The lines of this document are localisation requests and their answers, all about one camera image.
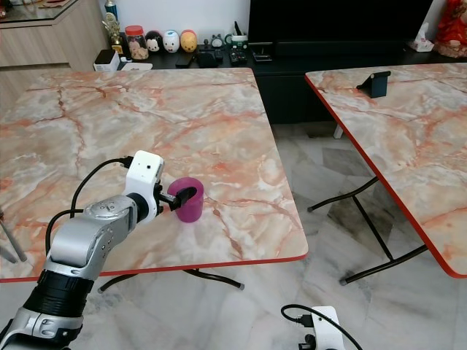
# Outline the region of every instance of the black phone holder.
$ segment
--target black phone holder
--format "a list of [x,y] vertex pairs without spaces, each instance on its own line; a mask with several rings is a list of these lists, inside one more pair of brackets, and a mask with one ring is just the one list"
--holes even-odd
[[362,85],[357,89],[364,91],[371,98],[383,97],[387,93],[387,77],[391,75],[390,71],[380,71],[370,75]]

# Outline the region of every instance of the black table leg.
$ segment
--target black table leg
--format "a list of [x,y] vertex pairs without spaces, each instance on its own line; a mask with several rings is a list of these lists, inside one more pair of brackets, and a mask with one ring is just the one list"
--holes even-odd
[[231,286],[234,286],[235,288],[238,288],[240,290],[243,290],[245,288],[245,285],[243,283],[234,281],[233,279],[228,279],[227,277],[224,277],[224,276],[213,275],[211,273],[204,273],[204,272],[201,272],[198,268],[193,269],[193,270],[184,270],[184,272],[189,273],[190,275],[193,275],[196,277],[200,277],[202,279],[211,279],[213,281],[230,284]]
[[355,191],[349,192],[349,193],[347,193],[345,195],[338,195],[337,197],[329,198],[329,199],[327,199],[325,201],[322,201],[322,202],[320,202],[318,204],[315,204],[314,206],[310,206],[308,208],[308,212],[312,212],[315,209],[318,209],[318,208],[320,208],[322,206],[325,206],[326,204],[341,201],[342,199],[352,198],[355,205],[357,206],[358,210],[360,211],[363,218],[365,219],[366,223],[370,227],[371,232],[374,234],[374,236],[378,240],[379,245],[381,246],[382,250],[385,252],[387,258],[389,259],[389,262],[387,262],[385,264],[379,265],[379,266],[377,266],[375,268],[370,268],[369,270],[366,270],[366,271],[363,271],[363,272],[360,272],[360,273],[356,273],[355,275],[352,275],[352,276],[346,276],[346,277],[342,278],[340,280],[340,283],[343,286],[346,285],[346,284],[352,283],[354,281],[357,281],[358,279],[362,279],[363,277],[370,276],[373,273],[380,272],[380,271],[386,270],[388,268],[392,268],[393,266],[397,266],[397,265],[403,263],[404,261],[412,259],[413,257],[416,257],[418,254],[421,254],[421,253],[428,250],[426,245],[422,245],[421,247],[416,248],[415,250],[411,251],[410,253],[407,253],[407,254],[405,254],[405,255],[403,255],[401,257],[398,257],[397,259],[394,259],[394,257],[391,254],[390,250],[386,246],[386,243],[383,241],[381,235],[379,234],[377,228],[374,226],[373,222],[371,221],[370,216],[366,213],[365,209],[362,207],[362,205],[360,204],[360,201],[357,199],[357,197],[355,197],[358,193],[363,192],[364,190],[366,190],[368,187],[372,186],[377,181],[378,181],[378,178],[374,177],[373,179],[371,179],[370,181],[368,181],[362,187],[356,189]]
[[[231,286],[234,286],[235,288],[238,288],[240,290],[243,290],[245,288],[245,285],[243,283],[239,283],[237,281],[234,281],[233,279],[228,279],[227,277],[213,275],[211,273],[204,273],[204,272],[201,272],[198,268],[194,269],[194,270],[184,270],[184,272],[189,273],[190,275],[193,275],[193,276],[196,276],[196,277],[200,277],[202,279],[211,279],[213,281],[219,281],[219,282],[223,282],[223,283],[226,283],[226,284],[230,284]],[[137,274],[138,273],[117,276],[117,277],[111,279],[110,281],[108,281],[107,283],[104,283],[97,290],[97,292],[98,293],[103,293],[107,289],[109,289],[111,286],[113,286],[114,284],[116,284],[118,282],[121,282],[121,281],[125,281],[126,279],[130,279],[131,277],[135,277]]]
[[326,204],[341,201],[342,199],[345,199],[345,198],[353,197],[354,195],[357,195],[358,193],[363,192],[364,190],[366,190],[368,187],[372,186],[372,184],[374,184],[377,181],[378,181],[378,178],[375,176],[373,179],[371,179],[370,181],[368,181],[362,187],[356,189],[355,191],[349,192],[349,193],[347,193],[345,195],[338,195],[337,197],[329,198],[329,199],[326,199],[325,201],[322,201],[321,203],[310,206],[308,208],[308,212],[311,213],[312,211],[314,211],[314,210],[316,210],[318,208],[321,208],[322,206],[325,206]]
[[107,283],[104,283],[100,286],[100,288],[97,290],[97,293],[102,294],[103,292],[106,291],[106,289],[109,289],[111,286],[114,284],[125,281],[126,279],[130,279],[131,277],[135,277],[138,273],[133,273],[131,275],[122,275],[122,276],[117,276],[108,281]]
[[357,281],[358,279],[362,279],[363,277],[370,276],[373,273],[380,272],[388,268],[392,268],[393,266],[399,265],[403,263],[404,261],[412,259],[413,257],[416,257],[417,255],[423,252],[426,252],[427,250],[428,250],[428,247],[423,244],[421,247],[416,248],[415,250],[412,250],[410,253],[402,255],[401,257],[398,257],[397,259],[392,259],[390,262],[387,262],[375,268],[370,268],[364,272],[356,273],[355,275],[345,277],[340,280],[341,285],[345,286],[346,284]]

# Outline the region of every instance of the purple cup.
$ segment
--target purple cup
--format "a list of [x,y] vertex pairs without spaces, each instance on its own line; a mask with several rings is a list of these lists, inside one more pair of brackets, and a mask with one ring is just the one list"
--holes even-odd
[[190,198],[181,208],[175,210],[180,221],[195,222],[203,214],[204,201],[204,186],[193,177],[182,177],[181,179],[172,182],[167,190],[170,195],[176,195],[178,192],[187,187],[196,188],[196,194]]

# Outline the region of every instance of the glass jar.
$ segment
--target glass jar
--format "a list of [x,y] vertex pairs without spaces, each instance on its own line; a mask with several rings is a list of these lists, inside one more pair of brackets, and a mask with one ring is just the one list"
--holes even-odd
[[147,50],[143,27],[128,26],[125,28],[125,34],[131,58],[134,60],[145,60],[148,58],[149,51]]

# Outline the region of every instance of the tile floor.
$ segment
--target tile floor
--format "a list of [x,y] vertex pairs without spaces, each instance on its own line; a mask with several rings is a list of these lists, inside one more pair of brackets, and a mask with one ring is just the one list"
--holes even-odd
[[[307,131],[320,137],[309,138]],[[345,287],[339,284],[344,274],[384,261],[352,201],[306,211],[372,177],[350,141],[334,140],[332,128],[319,125],[274,126],[274,135],[309,256],[207,271],[244,282],[242,292],[178,271],[142,274],[103,295],[93,291],[73,350],[295,350],[306,329],[280,316],[287,303],[334,306],[341,324],[365,350],[467,349],[467,280],[448,277],[429,252]],[[382,186],[376,184],[360,199],[394,255],[421,244]],[[33,287],[0,285],[0,324]],[[349,343],[346,348],[353,349]]]

